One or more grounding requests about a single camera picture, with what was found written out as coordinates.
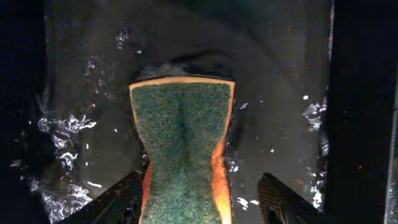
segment green scouring pad surface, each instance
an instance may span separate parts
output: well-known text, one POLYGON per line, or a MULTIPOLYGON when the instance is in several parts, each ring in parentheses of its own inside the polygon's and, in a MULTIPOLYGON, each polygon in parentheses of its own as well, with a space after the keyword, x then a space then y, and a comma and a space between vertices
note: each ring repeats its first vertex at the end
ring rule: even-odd
POLYGON ((170 77, 130 86, 150 164, 140 223, 231 223, 222 152, 234 83, 170 77))

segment green sponge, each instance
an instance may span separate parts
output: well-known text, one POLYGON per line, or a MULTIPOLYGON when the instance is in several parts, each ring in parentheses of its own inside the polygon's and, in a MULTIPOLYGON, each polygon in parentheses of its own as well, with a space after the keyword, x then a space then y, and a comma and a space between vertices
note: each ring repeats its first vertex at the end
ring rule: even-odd
MULTIPOLYGON (((141 223, 230 223, 217 205, 215 187, 222 184, 214 183, 220 178, 214 163, 222 159, 215 149, 228 127, 232 84, 173 77, 131 86, 134 119, 150 159, 141 223)), ((223 203, 230 206, 229 198, 223 203)))

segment sponge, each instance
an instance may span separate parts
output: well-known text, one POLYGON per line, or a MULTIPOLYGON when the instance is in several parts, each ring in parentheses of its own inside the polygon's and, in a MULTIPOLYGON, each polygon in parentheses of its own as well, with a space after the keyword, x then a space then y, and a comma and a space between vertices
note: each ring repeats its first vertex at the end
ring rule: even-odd
POLYGON ((231 223, 222 157, 234 82, 167 77, 130 86, 150 163, 140 223, 231 223))

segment wet surface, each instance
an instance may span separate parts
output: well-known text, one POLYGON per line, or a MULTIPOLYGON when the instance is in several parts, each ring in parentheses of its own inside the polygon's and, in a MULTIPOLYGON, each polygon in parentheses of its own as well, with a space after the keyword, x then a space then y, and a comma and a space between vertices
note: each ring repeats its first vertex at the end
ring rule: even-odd
POLYGON ((128 86, 150 66, 178 62, 188 65, 189 72, 236 82, 226 151, 233 221, 261 222, 259 207, 250 203, 243 209, 237 197, 257 200, 257 182, 264 172, 313 203, 320 144, 309 119, 324 112, 330 2, 192 5, 145 0, 47 3, 49 87, 40 117, 71 121, 72 114, 79 122, 96 123, 69 136, 60 133, 59 125, 50 128, 53 142, 60 142, 54 136, 68 141, 54 149, 56 156, 70 152, 76 167, 70 171, 61 164, 54 169, 88 189, 90 198, 140 169, 142 147, 128 86), (315 109, 305 114, 311 104, 315 109))

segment scouring pad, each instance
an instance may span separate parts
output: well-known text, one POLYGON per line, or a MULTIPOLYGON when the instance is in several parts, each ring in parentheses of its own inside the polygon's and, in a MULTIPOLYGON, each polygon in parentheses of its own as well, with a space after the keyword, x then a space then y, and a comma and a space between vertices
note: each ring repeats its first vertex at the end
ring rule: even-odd
POLYGON ((231 223, 222 157, 234 82, 168 77, 130 86, 150 163, 140 223, 231 223))

